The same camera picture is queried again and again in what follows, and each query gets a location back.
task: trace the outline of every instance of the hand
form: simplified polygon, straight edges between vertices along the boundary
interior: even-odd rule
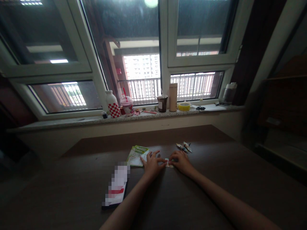
[[[140,157],[145,169],[143,177],[146,178],[149,182],[153,182],[160,171],[167,165],[167,160],[163,158],[156,158],[156,154],[158,152],[160,152],[160,150],[155,151],[152,155],[152,152],[149,152],[147,154],[147,162],[142,157]]]
[[[181,173],[188,177],[191,177],[192,173],[196,172],[184,151],[174,151],[169,158],[169,165],[174,165]]]

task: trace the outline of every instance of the granite window sill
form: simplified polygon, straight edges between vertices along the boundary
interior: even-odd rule
[[[178,117],[178,116],[189,116],[197,114],[206,114],[209,112],[228,112],[241,110],[244,106],[228,106],[225,107],[225,110],[204,110],[199,111],[195,108],[190,109],[190,111],[179,111],[170,112],[166,111],[165,113],[141,113],[139,116],[126,117],[125,115],[118,118],[111,118],[110,116],[107,119],[103,119],[102,116],[94,117],[84,117],[84,118],[72,118],[72,119],[62,119],[62,120],[50,120],[50,121],[39,121],[23,127],[8,129],[8,133],[24,133],[32,131],[42,131],[48,129],[58,129],[58,128],[70,128],[70,127],[79,127],[79,126],[89,126],[89,125],[101,125],[101,124],[110,124],[117,122],[129,122],[137,120],[146,120],[146,119],[159,119],[159,118],[169,118],[169,117]]]

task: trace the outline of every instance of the brown table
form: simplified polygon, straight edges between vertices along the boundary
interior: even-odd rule
[[[192,164],[209,179],[256,208],[282,229],[307,229],[307,188],[214,126],[80,140],[0,213],[1,229],[99,229],[111,174],[133,145],[161,150],[191,142]],[[143,174],[132,168],[127,192]],[[189,178],[166,168],[146,192],[133,229],[234,229]]]

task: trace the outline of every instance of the beige thermos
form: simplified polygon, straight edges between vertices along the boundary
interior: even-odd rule
[[[177,88],[178,83],[169,84],[169,110],[171,112],[177,111]]]

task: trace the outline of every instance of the red checkered bottle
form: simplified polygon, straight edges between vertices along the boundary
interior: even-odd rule
[[[121,111],[119,110],[116,97],[113,95],[112,90],[106,91],[106,102],[109,108],[109,115],[112,118],[117,118],[121,116]]]

